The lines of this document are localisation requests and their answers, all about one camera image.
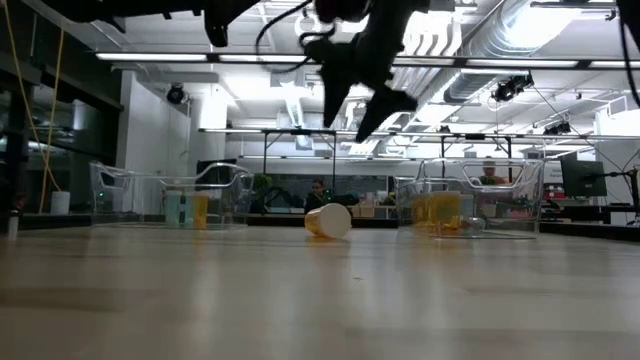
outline ventilation pipe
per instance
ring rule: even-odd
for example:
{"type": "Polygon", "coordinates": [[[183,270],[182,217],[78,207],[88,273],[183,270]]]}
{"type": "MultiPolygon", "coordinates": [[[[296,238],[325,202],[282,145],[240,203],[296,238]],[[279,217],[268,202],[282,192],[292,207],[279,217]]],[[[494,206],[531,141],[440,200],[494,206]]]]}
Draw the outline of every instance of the ventilation pipe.
{"type": "MultiPolygon", "coordinates": [[[[532,0],[506,0],[469,43],[460,51],[465,57],[528,57],[558,36],[580,14],[579,9],[532,8],[532,0]]],[[[497,79],[496,74],[460,69],[441,70],[429,86],[419,93],[422,108],[418,120],[436,125],[460,107],[431,111],[429,102],[465,103],[497,79]]]]}

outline ceiling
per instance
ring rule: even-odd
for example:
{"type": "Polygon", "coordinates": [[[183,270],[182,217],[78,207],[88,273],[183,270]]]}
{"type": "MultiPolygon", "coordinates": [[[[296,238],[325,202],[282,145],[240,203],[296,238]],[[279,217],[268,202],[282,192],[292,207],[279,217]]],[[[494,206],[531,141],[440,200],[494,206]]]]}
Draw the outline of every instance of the ceiling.
{"type": "MultiPolygon", "coordinates": [[[[56,17],[52,10],[37,0],[23,0],[47,17],[56,17]]],[[[499,0],[467,1],[475,3],[473,11],[460,12],[462,38],[478,24],[498,3],[499,0]]],[[[171,20],[162,15],[143,16],[126,19],[127,33],[121,34],[104,23],[68,24],[69,32],[96,51],[136,51],[136,52],[226,52],[253,53],[256,35],[266,22],[296,4],[297,1],[264,1],[241,15],[229,29],[230,46],[216,49],[209,45],[204,32],[202,17],[190,12],[174,13],[171,20]]],[[[541,47],[535,57],[621,57],[620,36],[617,19],[605,21],[602,11],[584,11],[571,22],[555,39],[541,47]]],[[[300,53],[297,45],[296,28],[308,30],[312,21],[301,19],[299,14],[285,18],[275,25],[260,45],[262,53],[291,54],[300,53]]],[[[544,23],[531,25],[530,32],[544,23]]],[[[339,32],[336,41],[348,41],[353,36],[349,32],[339,32]]],[[[638,51],[632,46],[632,57],[638,57],[638,51]]],[[[271,74],[257,65],[225,64],[152,64],[133,68],[140,74],[153,74],[152,86],[159,91],[168,88],[169,82],[162,81],[163,76],[172,73],[217,73],[220,80],[217,85],[226,89],[235,98],[229,110],[229,119],[237,126],[251,124],[257,119],[275,119],[278,113],[286,111],[286,102],[271,87],[271,74]]],[[[305,74],[313,74],[316,67],[303,68],[305,74]]],[[[480,93],[469,106],[463,106],[447,119],[453,131],[479,132],[494,131],[496,125],[508,132],[526,132],[532,130],[531,124],[550,119],[556,111],[569,110],[574,126],[580,132],[589,132],[593,127],[593,110],[606,106],[608,101],[619,99],[628,89],[624,72],[593,71],[534,71],[532,73],[542,96],[528,90],[512,103],[501,105],[489,99],[489,91],[480,93]]],[[[193,95],[206,95],[212,84],[185,84],[193,95]]],[[[358,89],[359,98],[364,89],[358,89]]],[[[323,108],[322,91],[308,91],[301,98],[304,112],[321,113],[323,108]]]]}

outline transparent container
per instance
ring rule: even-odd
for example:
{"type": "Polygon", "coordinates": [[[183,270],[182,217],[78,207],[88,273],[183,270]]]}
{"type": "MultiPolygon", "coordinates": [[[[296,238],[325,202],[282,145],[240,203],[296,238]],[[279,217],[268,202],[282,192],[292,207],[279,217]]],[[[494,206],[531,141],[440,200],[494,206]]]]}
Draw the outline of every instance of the transparent container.
{"type": "Polygon", "coordinates": [[[396,179],[399,227],[435,238],[529,237],[538,231],[543,169],[540,160],[425,160],[412,181],[396,179]]]}
{"type": "Polygon", "coordinates": [[[225,163],[193,177],[90,164],[94,225],[228,229],[246,225],[253,174],[225,163]]]}

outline computer screen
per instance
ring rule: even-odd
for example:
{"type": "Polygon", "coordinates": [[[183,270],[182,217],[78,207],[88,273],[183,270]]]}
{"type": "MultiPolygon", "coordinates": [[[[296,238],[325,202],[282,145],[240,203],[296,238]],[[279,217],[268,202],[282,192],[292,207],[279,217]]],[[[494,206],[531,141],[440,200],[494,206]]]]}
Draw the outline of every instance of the computer screen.
{"type": "Polygon", "coordinates": [[[564,193],[568,197],[607,196],[604,165],[600,161],[562,160],[564,193]]]}

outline person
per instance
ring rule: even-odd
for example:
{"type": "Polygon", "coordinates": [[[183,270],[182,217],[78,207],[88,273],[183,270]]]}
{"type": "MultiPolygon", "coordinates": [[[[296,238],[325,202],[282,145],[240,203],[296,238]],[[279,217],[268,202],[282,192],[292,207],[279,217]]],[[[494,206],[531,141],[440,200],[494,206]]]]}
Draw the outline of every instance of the person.
{"type": "Polygon", "coordinates": [[[482,183],[482,185],[504,185],[507,183],[505,179],[496,176],[495,161],[485,161],[482,171],[484,172],[484,176],[480,177],[480,182],[482,183]]]}
{"type": "Polygon", "coordinates": [[[324,200],[324,182],[322,180],[314,180],[311,184],[311,192],[307,196],[307,201],[304,205],[304,213],[323,207],[326,205],[324,200]]]}

